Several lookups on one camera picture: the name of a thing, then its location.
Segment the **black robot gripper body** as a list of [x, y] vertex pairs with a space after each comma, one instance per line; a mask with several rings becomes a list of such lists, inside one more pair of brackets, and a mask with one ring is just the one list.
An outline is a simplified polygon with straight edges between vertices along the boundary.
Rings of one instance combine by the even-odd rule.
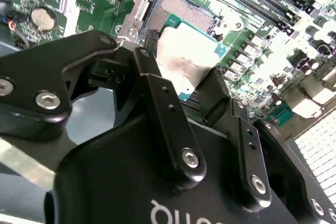
[[207, 163], [196, 187], [165, 178], [145, 115], [87, 141], [62, 161], [45, 197], [47, 223], [295, 223], [277, 196], [249, 212], [229, 191], [229, 140], [191, 125]]

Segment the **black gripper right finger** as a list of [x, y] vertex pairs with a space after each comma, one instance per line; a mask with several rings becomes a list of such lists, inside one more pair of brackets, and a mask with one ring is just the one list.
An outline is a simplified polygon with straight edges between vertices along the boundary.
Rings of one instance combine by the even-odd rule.
[[203, 122], [230, 141], [229, 184], [251, 212], [274, 210], [279, 200], [298, 223], [335, 223], [335, 207], [278, 130], [250, 122], [213, 68], [198, 85]]

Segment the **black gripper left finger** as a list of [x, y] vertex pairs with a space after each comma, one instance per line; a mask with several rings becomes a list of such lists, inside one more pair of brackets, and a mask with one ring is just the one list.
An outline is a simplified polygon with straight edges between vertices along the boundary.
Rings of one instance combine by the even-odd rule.
[[[81, 146], [65, 133], [72, 104], [98, 88], [116, 92], [117, 129]], [[100, 181], [114, 177], [126, 151], [118, 140], [145, 141], [145, 130], [127, 127], [129, 116], [147, 116], [155, 163], [177, 186], [195, 186], [207, 167], [170, 80], [151, 52], [88, 31], [1, 57], [1, 163], [39, 186], [62, 173]]]

